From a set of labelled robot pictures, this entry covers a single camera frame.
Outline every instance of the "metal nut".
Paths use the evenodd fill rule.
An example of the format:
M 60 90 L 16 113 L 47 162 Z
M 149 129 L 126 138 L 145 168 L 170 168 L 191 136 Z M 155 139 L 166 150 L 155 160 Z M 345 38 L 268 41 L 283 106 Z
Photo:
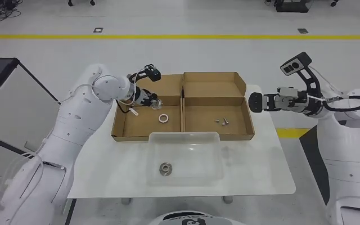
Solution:
M 162 163 L 159 168 L 160 174 L 163 176 L 168 176 L 173 171 L 173 166 L 170 163 Z

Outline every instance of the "floor marking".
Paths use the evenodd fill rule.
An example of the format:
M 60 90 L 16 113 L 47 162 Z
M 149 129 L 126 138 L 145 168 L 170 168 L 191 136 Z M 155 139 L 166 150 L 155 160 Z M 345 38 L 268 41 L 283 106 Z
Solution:
M 354 35 L 272 34 L 0 34 L 0 39 L 203 39 L 203 40 L 360 40 Z
M 279 138 L 300 138 L 310 129 L 295 129 L 295 128 L 276 128 Z

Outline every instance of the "washer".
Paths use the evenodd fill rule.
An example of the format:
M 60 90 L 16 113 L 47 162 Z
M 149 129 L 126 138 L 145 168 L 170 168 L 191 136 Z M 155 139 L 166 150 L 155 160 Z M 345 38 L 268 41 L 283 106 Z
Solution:
M 167 121 L 169 120 L 169 116 L 167 116 L 167 114 L 161 114 L 160 116 L 159 116 L 159 122 L 161 122 L 161 123 L 166 123 Z

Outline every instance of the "cardboard tray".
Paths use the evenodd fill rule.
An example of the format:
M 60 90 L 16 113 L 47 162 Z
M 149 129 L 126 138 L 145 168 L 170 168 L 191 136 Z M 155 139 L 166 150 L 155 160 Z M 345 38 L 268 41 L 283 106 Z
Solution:
M 149 79 L 139 80 L 137 85 L 156 93 L 163 101 L 163 106 L 160 110 L 135 106 L 134 110 L 139 113 L 138 116 L 131 112 L 123 114 L 117 108 L 111 132 L 114 140 L 147 141 L 152 132 L 182 132 L 182 77 L 183 75 L 163 75 L 157 82 Z M 161 114 L 169 116 L 167 123 L 159 122 Z
M 222 141 L 250 140 L 255 134 L 244 97 L 246 84 L 238 73 L 190 72 L 137 84 L 156 93 L 163 106 L 160 110 L 135 106 L 138 116 L 117 108 L 111 132 L 116 141 L 147 141 L 152 132 L 218 132 Z M 169 116 L 167 123 L 159 122 L 161 114 Z M 222 126 L 223 118 L 228 125 Z
M 252 139 L 255 130 L 245 92 L 238 73 L 184 73 L 183 131 L 215 131 L 222 141 Z M 223 118 L 228 125 L 222 125 Z

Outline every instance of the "transparent container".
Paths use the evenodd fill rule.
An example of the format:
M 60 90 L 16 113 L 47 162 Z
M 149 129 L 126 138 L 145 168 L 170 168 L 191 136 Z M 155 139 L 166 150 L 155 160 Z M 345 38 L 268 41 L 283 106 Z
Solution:
M 217 132 L 151 133 L 148 143 L 148 185 L 211 186 L 223 178 Z M 170 175 L 161 175 L 163 163 L 171 165 Z

